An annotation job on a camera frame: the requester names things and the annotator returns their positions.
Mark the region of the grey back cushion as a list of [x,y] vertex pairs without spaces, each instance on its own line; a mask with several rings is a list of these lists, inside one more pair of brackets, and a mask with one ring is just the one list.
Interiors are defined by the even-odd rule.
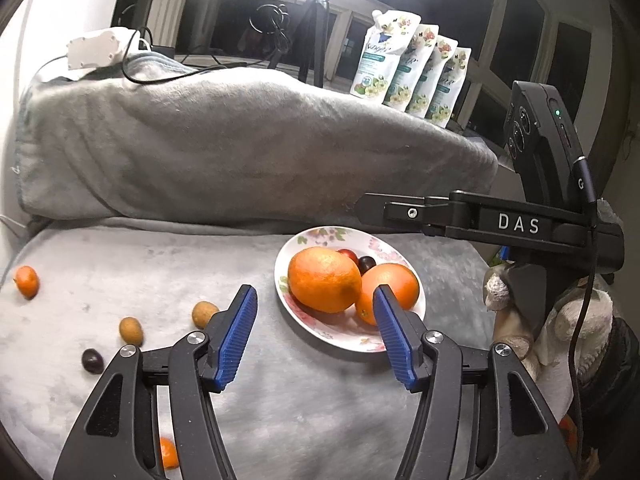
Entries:
[[155,52],[32,84],[17,200],[51,220],[353,226],[365,192],[487,193],[484,144],[276,70],[198,74]]

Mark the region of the refill pouch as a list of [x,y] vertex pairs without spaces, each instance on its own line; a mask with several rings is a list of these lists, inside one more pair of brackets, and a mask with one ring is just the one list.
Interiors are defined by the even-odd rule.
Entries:
[[407,11],[374,10],[349,93],[382,104],[396,73],[401,55],[421,24],[421,17]]
[[383,103],[394,110],[404,112],[413,90],[431,57],[439,33],[435,24],[420,24],[412,36],[407,49],[401,55],[392,82]]
[[426,113],[428,122],[440,128],[445,128],[448,124],[463,87],[471,56],[471,48],[457,47],[452,58],[445,64]]
[[417,118],[424,118],[426,116],[442,70],[450,58],[452,58],[454,52],[456,52],[457,46],[457,40],[442,35],[436,37],[435,47],[425,64],[424,70],[406,108],[406,112],[409,115]]

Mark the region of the small kumquat orange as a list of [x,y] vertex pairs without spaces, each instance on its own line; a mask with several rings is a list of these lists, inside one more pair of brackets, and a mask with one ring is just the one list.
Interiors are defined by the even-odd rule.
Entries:
[[160,437],[160,456],[162,456],[163,467],[168,470],[179,467],[179,457],[175,443],[165,437]]

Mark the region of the dark plum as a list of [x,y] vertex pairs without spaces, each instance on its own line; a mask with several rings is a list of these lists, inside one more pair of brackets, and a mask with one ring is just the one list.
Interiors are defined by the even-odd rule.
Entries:
[[375,258],[371,256],[362,256],[358,259],[357,266],[360,274],[364,275],[376,266]]
[[101,375],[104,371],[104,359],[100,352],[88,348],[81,355],[81,365],[84,370],[93,375]]

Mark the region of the red cherry tomato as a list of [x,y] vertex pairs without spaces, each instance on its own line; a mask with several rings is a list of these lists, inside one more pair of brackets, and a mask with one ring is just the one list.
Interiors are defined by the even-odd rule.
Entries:
[[338,252],[341,255],[343,255],[343,256],[349,258],[350,260],[352,260],[353,263],[358,264],[359,258],[352,250],[347,249],[347,248],[341,248],[341,249],[338,250]]

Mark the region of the small mandarin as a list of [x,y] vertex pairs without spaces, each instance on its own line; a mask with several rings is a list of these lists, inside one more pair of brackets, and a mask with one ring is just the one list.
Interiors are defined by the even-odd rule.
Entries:
[[39,292],[39,276],[31,266],[17,268],[13,281],[21,295],[28,300],[34,298]]

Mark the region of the brown longan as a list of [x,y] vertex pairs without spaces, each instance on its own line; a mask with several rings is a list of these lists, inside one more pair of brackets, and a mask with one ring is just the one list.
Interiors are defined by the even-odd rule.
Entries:
[[208,301],[199,301],[192,309],[192,322],[199,330],[204,330],[212,317],[219,312],[216,304]]
[[133,344],[141,347],[144,341],[144,333],[140,322],[132,316],[122,318],[118,326],[120,338],[125,344]]

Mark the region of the rough large tangerine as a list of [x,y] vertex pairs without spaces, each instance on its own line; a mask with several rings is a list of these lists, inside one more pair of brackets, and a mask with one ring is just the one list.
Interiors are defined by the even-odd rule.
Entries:
[[362,278],[351,258],[330,248],[311,247],[288,264],[288,289],[304,306],[334,314],[356,304]]

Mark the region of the white power strip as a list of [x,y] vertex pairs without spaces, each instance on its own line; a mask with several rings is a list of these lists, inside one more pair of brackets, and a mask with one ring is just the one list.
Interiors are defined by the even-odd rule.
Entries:
[[126,27],[110,27],[70,40],[67,65],[70,70],[88,70],[121,63],[127,47],[133,48],[140,34]]

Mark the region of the smooth large orange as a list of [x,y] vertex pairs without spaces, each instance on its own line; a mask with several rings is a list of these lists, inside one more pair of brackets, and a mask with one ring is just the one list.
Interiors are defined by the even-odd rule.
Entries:
[[388,285],[404,310],[410,310],[418,301],[420,283],[416,274],[399,263],[382,263],[374,266],[361,277],[362,286],[355,304],[356,315],[361,321],[376,325],[373,312],[373,294],[380,285]]

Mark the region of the black tripod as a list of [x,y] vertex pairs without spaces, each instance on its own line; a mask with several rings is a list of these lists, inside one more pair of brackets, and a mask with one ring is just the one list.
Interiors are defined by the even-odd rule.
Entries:
[[287,29],[278,25],[276,33],[284,39],[274,42],[276,52],[269,60],[268,70],[275,70],[288,51],[294,50],[298,54],[298,80],[307,82],[312,72],[312,84],[323,88],[330,14],[330,0],[306,0],[302,14]]

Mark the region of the floral white plate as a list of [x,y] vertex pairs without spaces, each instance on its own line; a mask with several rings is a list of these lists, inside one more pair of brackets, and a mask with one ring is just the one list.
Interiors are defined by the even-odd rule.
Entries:
[[378,353],[385,350],[378,326],[371,326],[358,318],[355,304],[340,313],[322,313],[308,308],[295,299],[288,289],[288,264],[295,254],[311,247],[326,247],[338,252],[341,248],[352,250],[358,258],[371,256],[376,266],[382,263],[399,263],[409,268],[419,280],[420,295],[409,312],[425,315],[424,287],[409,261],[378,237],[346,226],[318,226],[300,232],[290,238],[280,249],[274,264],[274,282],[277,294],[293,320],[312,336],[332,346],[361,353]]

